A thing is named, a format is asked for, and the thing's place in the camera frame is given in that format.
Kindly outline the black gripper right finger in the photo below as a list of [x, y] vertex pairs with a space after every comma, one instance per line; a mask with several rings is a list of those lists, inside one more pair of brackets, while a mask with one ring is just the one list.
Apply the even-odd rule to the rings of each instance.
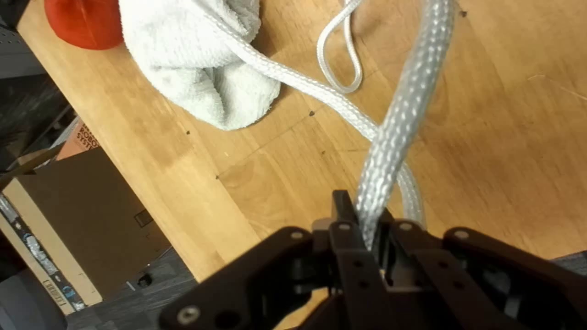
[[465, 265], [419, 224], [384, 213], [375, 252], [408, 330], [507, 329], [509, 320]]

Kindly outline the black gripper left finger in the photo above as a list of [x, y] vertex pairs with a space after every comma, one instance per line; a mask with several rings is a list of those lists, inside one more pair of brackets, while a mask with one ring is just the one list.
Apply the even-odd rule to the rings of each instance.
[[377, 259], [364, 245], [351, 197], [347, 191], [335, 191], [333, 201], [335, 223], [329, 235], [351, 330], [395, 330], [397, 320], [391, 312], [390, 294]]

